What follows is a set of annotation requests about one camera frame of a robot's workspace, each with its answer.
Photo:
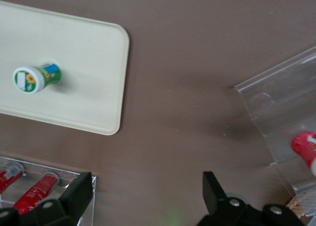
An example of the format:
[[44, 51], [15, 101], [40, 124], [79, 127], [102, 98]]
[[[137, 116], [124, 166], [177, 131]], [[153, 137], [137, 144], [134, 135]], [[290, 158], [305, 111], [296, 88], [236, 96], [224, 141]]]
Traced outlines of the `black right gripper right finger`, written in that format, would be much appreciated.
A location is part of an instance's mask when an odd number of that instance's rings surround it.
[[228, 197], [214, 173], [203, 172], [202, 193], [208, 214], [199, 226], [303, 226], [287, 207], [267, 204], [257, 210], [237, 197]]

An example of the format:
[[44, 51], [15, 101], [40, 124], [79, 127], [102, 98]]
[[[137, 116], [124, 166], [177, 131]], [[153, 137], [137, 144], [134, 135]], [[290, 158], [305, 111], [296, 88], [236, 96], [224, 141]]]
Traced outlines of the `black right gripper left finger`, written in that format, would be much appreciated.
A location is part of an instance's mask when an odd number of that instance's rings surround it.
[[82, 172], [58, 199], [48, 199], [25, 214], [0, 210], [2, 226], [76, 226], [93, 199], [92, 175]]

